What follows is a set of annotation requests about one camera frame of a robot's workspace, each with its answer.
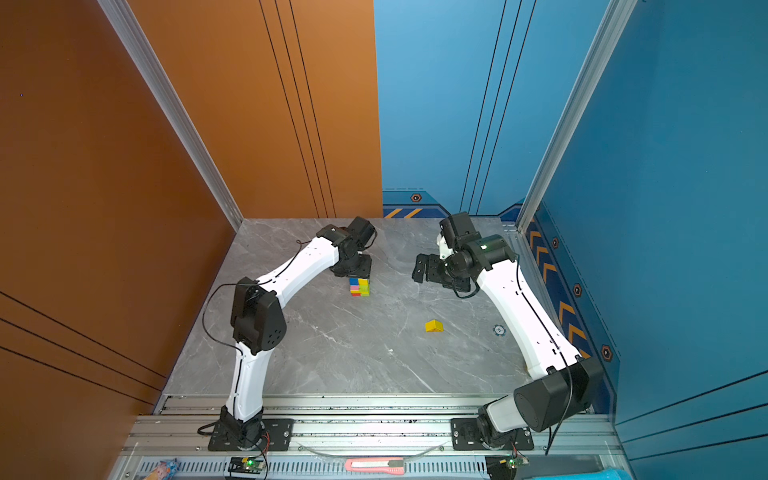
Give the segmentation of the yellow wedge block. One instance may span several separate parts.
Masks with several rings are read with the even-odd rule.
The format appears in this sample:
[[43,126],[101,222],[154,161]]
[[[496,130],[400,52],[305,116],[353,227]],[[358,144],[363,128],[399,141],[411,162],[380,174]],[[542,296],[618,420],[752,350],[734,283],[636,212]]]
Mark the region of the yellow wedge block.
[[440,333],[444,331],[443,323],[438,320],[428,321],[424,328],[426,333]]

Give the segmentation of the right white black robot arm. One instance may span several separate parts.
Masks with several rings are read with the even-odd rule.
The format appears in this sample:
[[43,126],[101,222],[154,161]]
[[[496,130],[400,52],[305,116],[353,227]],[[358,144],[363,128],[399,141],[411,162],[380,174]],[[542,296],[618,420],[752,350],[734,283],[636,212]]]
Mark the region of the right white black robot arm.
[[439,244],[439,254],[416,257],[413,280],[439,283],[461,299],[484,293],[512,334],[530,377],[513,393],[479,408],[480,440],[496,449],[525,429],[556,434],[566,419],[587,411],[597,397],[603,367],[578,351],[554,324],[507,242],[491,235],[464,244],[441,239]]

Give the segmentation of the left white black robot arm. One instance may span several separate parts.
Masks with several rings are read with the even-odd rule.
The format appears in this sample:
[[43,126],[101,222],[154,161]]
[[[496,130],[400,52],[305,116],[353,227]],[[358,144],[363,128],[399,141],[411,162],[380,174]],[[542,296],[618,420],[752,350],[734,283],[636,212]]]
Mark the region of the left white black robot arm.
[[377,232],[356,217],[345,227],[332,224],[315,237],[298,242],[297,252],[282,265],[256,278],[228,285],[234,289],[231,343],[218,343],[236,352],[233,380],[219,418],[198,429],[209,438],[210,451],[256,451],[269,446],[272,428],[263,419],[264,387],[269,362],[287,333],[284,307],[304,286],[328,270],[354,280],[370,278],[372,258],[366,250]]

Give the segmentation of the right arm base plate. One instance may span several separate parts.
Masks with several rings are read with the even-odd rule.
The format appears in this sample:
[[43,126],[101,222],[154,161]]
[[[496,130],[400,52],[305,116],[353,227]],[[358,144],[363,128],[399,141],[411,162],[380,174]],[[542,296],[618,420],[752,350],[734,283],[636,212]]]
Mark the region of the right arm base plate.
[[532,451],[534,441],[527,428],[503,433],[495,440],[483,437],[476,418],[453,418],[450,420],[452,448],[455,451]]

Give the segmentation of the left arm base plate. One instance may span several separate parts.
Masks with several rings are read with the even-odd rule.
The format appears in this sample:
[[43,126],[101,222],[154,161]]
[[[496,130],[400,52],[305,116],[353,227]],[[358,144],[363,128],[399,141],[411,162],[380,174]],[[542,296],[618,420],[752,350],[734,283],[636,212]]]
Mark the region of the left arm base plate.
[[262,419],[258,433],[247,434],[245,439],[240,439],[232,434],[220,422],[213,427],[207,446],[208,451],[214,452],[285,452],[289,449],[292,439],[294,420],[286,419]]

